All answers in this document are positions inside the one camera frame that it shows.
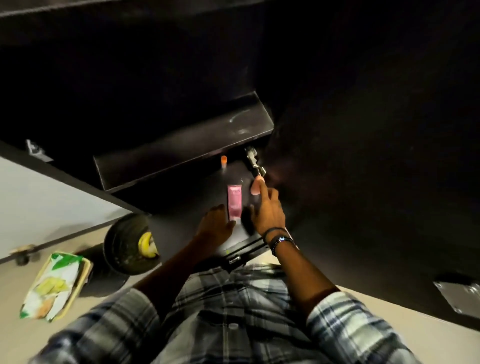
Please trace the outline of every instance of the floor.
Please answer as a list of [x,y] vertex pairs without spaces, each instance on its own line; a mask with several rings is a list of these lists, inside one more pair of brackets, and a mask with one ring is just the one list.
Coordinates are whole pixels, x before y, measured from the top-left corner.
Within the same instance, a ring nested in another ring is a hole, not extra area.
[[[24,267],[17,267],[13,261],[0,265],[0,352],[3,362],[25,363],[39,351],[48,337],[65,327],[76,317],[86,312],[101,298],[80,298],[72,305],[63,319],[47,323],[40,320],[19,319],[19,310],[25,293],[42,267],[48,255],[54,251],[73,252],[79,248],[103,242],[108,227],[78,236],[41,251],[41,258]],[[252,263],[276,263],[278,260],[267,252]],[[132,285],[142,276],[131,277]],[[375,314],[386,319],[405,339],[410,349],[425,364],[477,363],[480,357],[480,332],[439,320],[419,312],[378,300],[359,292],[348,291],[363,301]]]

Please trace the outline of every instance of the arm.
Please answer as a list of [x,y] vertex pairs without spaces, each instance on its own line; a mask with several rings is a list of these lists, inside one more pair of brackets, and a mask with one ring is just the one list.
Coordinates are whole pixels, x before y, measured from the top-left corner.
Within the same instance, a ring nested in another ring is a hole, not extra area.
[[[285,227],[278,191],[261,183],[262,204],[252,212],[253,223],[263,234]],[[282,230],[267,234],[268,244]],[[336,363],[417,363],[398,334],[374,316],[360,301],[340,292],[292,243],[280,242],[275,254],[287,276],[288,290],[307,317],[306,333]]]
[[160,325],[194,266],[232,234],[223,205],[203,217],[192,241],[130,290],[107,298],[53,335],[33,364],[150,363]]

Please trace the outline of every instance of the bracelet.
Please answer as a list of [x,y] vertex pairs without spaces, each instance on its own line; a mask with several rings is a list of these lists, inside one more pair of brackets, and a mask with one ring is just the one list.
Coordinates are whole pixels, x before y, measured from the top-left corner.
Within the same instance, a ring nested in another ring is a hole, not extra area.
[[266,240],[267,234],[268,234],[269,232],[272,232],[273,230],[282,230],[282,231],[284,231],[284,232],[286,232],[286,233],[288,234],[288,231],[287,231],[285,228],[269,228],[269,229],[267,229],[267,230],[262,234],[262,240],[263,240],[264,243],[267,244],[267,245],[268,245],[268,242],[267,242],[267,240]]
[[274,238],[272,239],[272,241],[273,241],[274,243],[273,243],[272,246],[270,247],[270,250],[272,251],[272,255],[273,255],[273,256],[276,256],[276,254],[275,254],[276,246],[277,246],[278,244],[280,244],[281,242],[291,242],[294,246],[296,246],[295,243],[293,242],[293,239],[292,239],[292,238],[289,238],[288,236],[285,236],[285,235],[283,235],[283,234],[277,235],[276,237],[274,237]]

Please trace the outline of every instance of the yellow tray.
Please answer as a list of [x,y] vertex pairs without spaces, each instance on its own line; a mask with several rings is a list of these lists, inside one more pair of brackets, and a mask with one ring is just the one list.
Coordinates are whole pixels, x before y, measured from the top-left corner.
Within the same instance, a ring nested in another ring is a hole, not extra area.
[[[53,252],[52,254],[55,254],[55,253],[75,255],[75,254],[66,253],[66,252]],[[33,284],[30,287],[29,291],[31,291],[31,290],[33,290],[33,288],[35,288],[36,283],[38,282],[40,277],[42,277],[43,272],[45,272],[45,270],[47,269],[48,264],[50,263],[50,257],[52,256],[52,254],[50,254],[48,256],[48,259],[45,262],[45,264],[43,265],[42,269],[40,269],[40,271],[36,275],[35,280],[33,281]],[[70,306],[72,305],[73,301],[75,300],[75,298],[77,298],[78,294],[82,290],[82,287],[85,284],[85,281],[88,277],[88,274],[92,271],[92,267],[93,267],[93,263],[91,261],[89,261],[88,259],[82,257],[82,264],[80,264],[80,269],[82,271],[78,275],[77,280],[73,285],[73,289],[72,289],[72,292],[71,292],[71,294],[68,298],[68,301],[66,302],[65,306],[60,310],[60,312],[58,312],[58,314],[52,319],[52,321],[56,321],[56,320],[58,320],[58,319],[60,319],[60,318],[62,318],[66,315],[66,313],[70,309]]]

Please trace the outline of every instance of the person's left hand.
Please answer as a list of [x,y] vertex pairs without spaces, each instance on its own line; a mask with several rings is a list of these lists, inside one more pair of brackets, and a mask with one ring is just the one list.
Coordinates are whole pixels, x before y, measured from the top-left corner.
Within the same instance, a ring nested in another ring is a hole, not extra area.
[[225,205],[212,207],[200,221],[192,243],[200,248],[199,254],[208,258],[232,235],[235,221],[227,221]]

